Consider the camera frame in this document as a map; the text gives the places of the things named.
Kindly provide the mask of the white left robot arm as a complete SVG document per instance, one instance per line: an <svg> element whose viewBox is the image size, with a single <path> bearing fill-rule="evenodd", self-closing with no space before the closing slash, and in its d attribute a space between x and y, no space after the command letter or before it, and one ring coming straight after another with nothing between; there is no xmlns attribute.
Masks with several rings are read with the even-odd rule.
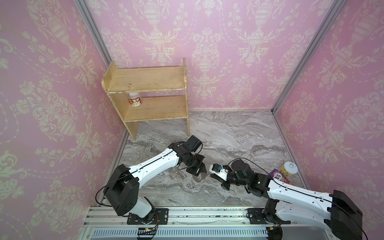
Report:
<svg viewBox="0 0 384 240"><path fill-rule="evenodd" d="M170 144L160 154L143 163L130 167L119 165L103 187L103 194L118 216L135 215L144 223L150 223L155 217L156 208L147 198L139 197L140 188L152 178L180 164L186 165L186 171L191 175L205 173L204 156L197 152L202 147L203 143L191 136L187 141Z"/></svg>

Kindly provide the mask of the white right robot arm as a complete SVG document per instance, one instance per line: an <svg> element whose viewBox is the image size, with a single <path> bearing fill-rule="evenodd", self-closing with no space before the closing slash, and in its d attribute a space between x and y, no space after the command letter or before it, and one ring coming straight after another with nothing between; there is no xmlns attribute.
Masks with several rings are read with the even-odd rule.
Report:
<svg viewBox="0 0 384 240"><path fill-rule="evenodd" d="M268 222L299 222L320 227L340 240L363 240L363 213L342 191L316 192L273 179L267 172L257 173L242 158L228 165L213 164L209 171L222 188L243 186L248 194L267 199L263 214Z"/></svg>

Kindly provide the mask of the purple candy bag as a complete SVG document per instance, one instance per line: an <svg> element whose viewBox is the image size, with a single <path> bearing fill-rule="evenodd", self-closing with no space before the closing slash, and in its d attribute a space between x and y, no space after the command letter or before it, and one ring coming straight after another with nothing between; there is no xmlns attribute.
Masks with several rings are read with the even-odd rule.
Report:
<svg viewBox="0 0 384 240"><path fill-rule="evenodd" d="M294 185L284 174L282 174L279 170L274 169L272 170L269 175L280 182L283 182L285 184Z"/></svg>

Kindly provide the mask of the white round jar yellow base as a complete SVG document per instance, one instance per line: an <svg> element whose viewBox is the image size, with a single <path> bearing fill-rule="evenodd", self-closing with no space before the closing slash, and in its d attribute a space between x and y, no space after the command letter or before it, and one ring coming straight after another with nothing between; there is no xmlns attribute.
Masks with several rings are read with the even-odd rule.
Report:
<svg viewBox="0 0 384 240"><path fill-rule="evenodd" d="M299 172L299 168L295 163L288 161L280 167L280 172L286 177L292 177Z"/></svg>

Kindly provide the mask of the small bottle red label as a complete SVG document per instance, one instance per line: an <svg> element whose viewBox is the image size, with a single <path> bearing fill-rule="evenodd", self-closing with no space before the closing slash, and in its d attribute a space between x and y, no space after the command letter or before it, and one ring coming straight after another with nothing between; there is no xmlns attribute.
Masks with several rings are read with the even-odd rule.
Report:
<svg viewBox="0 0 384 240"><path fill-rule="evenodd" d="M140 93L128 93L128 100L133 107L138 107L142 103Z"/></svg>

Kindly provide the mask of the wooden two-tier shelf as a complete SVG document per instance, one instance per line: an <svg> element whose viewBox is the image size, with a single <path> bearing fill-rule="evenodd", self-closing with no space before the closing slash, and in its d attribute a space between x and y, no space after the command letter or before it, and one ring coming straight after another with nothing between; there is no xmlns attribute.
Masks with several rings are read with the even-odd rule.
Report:
<svg viewBox="0 0 384 240"><path fill-rule="evenodd" d="M189 119L185 59L180 66L131 69L111 62L101 84L133 140L141 122ZM131 106L128 93L140 93L141 105Z"/></svg>

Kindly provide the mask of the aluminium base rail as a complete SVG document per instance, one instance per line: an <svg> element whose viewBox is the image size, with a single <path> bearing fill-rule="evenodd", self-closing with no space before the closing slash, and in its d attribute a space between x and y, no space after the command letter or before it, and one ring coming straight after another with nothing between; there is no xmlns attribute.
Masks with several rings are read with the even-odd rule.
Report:
<svg viewBox="0 0 384 240"><path fill-rule="evenodd" d="M258 207L159 207L152 222L119 217L112 208L92 207L80 240L335 240L315 223L270 223Z"/></svg>

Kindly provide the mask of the aluminium corner wall profile left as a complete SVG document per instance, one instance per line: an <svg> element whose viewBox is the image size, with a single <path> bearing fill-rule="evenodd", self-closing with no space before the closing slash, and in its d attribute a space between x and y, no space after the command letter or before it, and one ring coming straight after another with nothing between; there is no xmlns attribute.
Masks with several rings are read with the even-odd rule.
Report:
<svg viewBox="0 0 384 240"><path fill-rule="evenodd" d="M112 61L112 58L109 54L106 44L104 43L101 32L99 31L94 17L92 16L91 10L85 0L75 0L75 3L82 15L86 26L95 42L96 47L98 48L105 64L107 67Z"/></svg>

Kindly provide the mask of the aluminium corner wall profile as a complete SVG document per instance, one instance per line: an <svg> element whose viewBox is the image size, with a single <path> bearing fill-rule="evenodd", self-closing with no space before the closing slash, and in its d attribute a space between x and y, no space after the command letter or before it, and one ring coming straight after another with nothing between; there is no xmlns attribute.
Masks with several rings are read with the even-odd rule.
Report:
<svg viewBox="0 0 384 240"><path fill-rule="evenodd" d="M105 64L107 67L112 61L112 58L109 54L106 44L104 43L101 32L99 31L94 17L92 16L91 10L85 0L75 0L75 3L82 15L86 26L95 42L96 47L98 48Z"/></svg>
<svg viewBox="0 0 384 240"><path fill-rule="evenodd" d="M285 87L283 88L283 90L282 90L280 96L278 97L274 107L271 109L273 116L277 115L279 109L282 107L284 101L286 100L290 91L294 87L295 82L298 80L299 76L301 75L301 73L305 69L306 65L308 64L308 62L312 58L313 54L315 53L315 51L317 50L317 48L321 44L322 40L326 36L327 32L331 28L331 25L333 24L333 22L335 21L335 19L339 15L340 11L342 10L342 8L346 4L346 2L347 2L346 0L340 0L340 1L337 0L337 1L332 2L327 14L325 15L325 18L323 19L319 28L315 32L312 40L310 41L310 44L306 48L303 56L299 60L298 65L294 69L294 71L291 74L289 80L287 81Z"/></svg>

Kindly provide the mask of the aluminium corner wall profile right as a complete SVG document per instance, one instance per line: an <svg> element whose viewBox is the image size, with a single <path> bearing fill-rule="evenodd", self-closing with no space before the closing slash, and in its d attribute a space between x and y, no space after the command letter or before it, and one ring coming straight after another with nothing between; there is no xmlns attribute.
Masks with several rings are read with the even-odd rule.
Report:
<svg viewBox="0 0 384 240"><path fill-rule="evenodd" d="M274 107L271 109L273 116L277 115L279 109L282 107L284 101L286 100L290 91L294 87L295 82L298 80L299 76L301 75L301 73L305 69L306 65L308 64L308 62L312 58L313 54L315 53L315 51L317 50L317 48L321 44L322 40L326 36L327 32L331 28L331 25L333 24L333 22L335 21L335 19L339 15L340 11L342 10L342 8L346 4L346 2L347 2L346 0L340 0L340 1L337 0L337 1L332 2L327 14L325 15L325 18L323 19L319 28L315 32L312 40L310 41L310 44L306 48L303 56L299 60L298 65L294 69L294 71L291 74L289 80L287 81L285 87L283 88L283 90L282 90L280 96L278 97Z"/></svg>

